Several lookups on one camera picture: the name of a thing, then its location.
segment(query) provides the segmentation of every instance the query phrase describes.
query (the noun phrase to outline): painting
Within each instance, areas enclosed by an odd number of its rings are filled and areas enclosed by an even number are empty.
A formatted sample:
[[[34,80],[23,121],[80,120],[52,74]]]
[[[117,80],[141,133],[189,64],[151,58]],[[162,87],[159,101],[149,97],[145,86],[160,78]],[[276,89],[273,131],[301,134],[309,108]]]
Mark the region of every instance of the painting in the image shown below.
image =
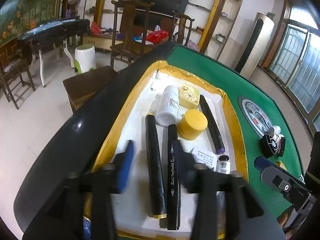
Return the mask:
[[[0,9],[0,46],[55,18],[56,0],[6,0]]]

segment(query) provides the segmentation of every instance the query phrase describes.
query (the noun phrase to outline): black marker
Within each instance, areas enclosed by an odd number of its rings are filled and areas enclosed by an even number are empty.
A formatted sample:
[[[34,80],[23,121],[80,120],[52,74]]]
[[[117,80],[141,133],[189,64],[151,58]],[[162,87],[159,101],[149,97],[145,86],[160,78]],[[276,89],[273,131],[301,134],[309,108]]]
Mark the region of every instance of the black marker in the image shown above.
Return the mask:
[[[224,147],[217,123],[203,95],[200,95],[200,106],[201,106],[202,113],[205,115],[205,117],[208,120],[208,128],[209,128],[209,132],[210,132],[216,153],[222,154],[226,151],[226,149]]]
[[[172,147],[178,140],[175,124],[168,126],[168,186],[167,186],[167,223],[168,230],[178,230],[180,227],[181,185],[178,179],[177,157]]]
[[[146,116],[146,143],[152,214],[156,219],[167,217],[161,169],[158,133],[153,115]]]

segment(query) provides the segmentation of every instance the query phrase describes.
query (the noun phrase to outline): drawer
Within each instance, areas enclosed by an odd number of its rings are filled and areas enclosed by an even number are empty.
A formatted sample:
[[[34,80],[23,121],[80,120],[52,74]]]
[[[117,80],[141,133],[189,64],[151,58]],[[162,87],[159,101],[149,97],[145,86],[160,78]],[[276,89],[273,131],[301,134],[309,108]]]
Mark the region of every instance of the drawer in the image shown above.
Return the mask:
[[[112,39],[103,37],[83,36],[83,44],[91,44],[96,48],[111,50]]]

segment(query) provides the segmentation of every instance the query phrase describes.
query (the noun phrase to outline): white plastic stool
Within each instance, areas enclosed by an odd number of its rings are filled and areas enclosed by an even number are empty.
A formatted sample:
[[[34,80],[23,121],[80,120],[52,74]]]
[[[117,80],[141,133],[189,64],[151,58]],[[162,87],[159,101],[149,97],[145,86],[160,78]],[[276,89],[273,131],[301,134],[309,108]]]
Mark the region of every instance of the white plastic stool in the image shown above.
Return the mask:
[[[93,45],[84,44],[76,47],[75,67],[79,74],[97,68],[95,49]]]

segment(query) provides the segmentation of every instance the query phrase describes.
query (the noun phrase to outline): tiled floor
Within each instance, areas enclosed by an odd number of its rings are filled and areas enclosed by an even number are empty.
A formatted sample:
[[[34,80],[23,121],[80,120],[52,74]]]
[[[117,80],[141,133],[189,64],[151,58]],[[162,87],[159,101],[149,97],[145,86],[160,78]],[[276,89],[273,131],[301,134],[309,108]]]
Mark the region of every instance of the tiled floor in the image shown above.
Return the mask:
[[[96,52],[97,67],[110,64],[110,54]],[[44,78],[40,80],[40,63],[35,63],[33,81],[36,91],[28,89],[17,101],[19,110],[0,92],[0,217],[18,239],[22,239],[14,214],[13,202],[30,167],[52,136],[72,115],[62,81],[76,75],[66,55],[56,61],[51,52],[44,55]],[[116,61],[115,70],[126,64]],[[25,90],[21,84],[15,97]]]

